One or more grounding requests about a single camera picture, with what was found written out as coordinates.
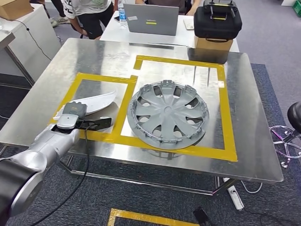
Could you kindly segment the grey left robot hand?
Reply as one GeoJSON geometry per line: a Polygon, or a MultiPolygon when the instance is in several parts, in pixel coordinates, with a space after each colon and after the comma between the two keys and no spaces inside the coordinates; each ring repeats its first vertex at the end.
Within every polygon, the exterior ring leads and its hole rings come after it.
{"type": "Polygon", "coordinates": [[[73,114],[77,115],[80,120],[83,120],[87,113],[88,105],[81,102],[69,102],[66,103],[62,114],[73,114]]]}

